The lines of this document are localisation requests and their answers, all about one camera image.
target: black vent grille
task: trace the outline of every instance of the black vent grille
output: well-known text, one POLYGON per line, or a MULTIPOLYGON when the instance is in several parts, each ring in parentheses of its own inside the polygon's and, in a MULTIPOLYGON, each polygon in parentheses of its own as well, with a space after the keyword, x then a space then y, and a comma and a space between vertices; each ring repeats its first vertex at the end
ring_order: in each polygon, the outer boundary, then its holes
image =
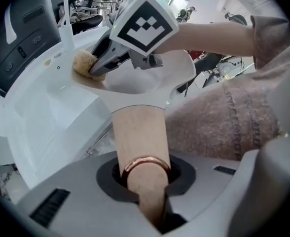
POLYGON ((47 228, 69 194, 69 191, 55 189, 30 215, 30 218, 47 228))
POLYGON ((227 168, 227 167, 223 167, 223 166, 217 166, 214 168, 214 170, 228 174, 228 175, 234 175, 236 172, 235 169, 227 168))

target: red object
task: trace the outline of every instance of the red object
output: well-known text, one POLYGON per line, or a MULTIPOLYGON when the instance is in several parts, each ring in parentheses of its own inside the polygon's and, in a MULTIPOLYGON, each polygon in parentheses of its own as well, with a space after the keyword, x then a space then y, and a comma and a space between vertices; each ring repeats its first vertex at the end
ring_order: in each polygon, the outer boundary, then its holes
POLYGON ((192 60, 198 58, 202 54, 202 51, 189 51, 189 55, 191 56, 192 60))

